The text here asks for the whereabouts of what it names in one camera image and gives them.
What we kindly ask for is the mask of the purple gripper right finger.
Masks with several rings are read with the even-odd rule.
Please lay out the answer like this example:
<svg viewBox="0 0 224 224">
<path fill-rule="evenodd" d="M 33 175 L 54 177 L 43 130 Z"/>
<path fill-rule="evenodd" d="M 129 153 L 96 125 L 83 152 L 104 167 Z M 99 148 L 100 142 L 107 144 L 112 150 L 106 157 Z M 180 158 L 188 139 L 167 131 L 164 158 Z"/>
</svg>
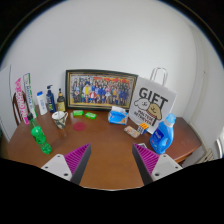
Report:
<svg viewBox="0 0 224 224">
<path fill-rule="evenodd" d="M 132 146 L 132 154 L 145 185 L 182 169 L 182 167 L 167 154 L 158 155 L 150 149 L 144 148 L 138 144 Z"/>
</svg>

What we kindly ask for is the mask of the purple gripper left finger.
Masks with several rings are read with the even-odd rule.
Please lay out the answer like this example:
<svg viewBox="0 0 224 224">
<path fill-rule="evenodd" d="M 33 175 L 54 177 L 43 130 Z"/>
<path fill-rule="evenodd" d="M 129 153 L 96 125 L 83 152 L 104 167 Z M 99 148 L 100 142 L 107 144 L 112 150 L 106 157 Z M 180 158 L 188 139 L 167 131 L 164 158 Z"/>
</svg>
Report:
<svg viewBox="0 0 224 224">
<path fill-rule="evenodd" d="M 85 144 L 66 155 L 56 154 L 42 169 L 79 185 L 90 155 L 91 145 Z"/>
</svg>

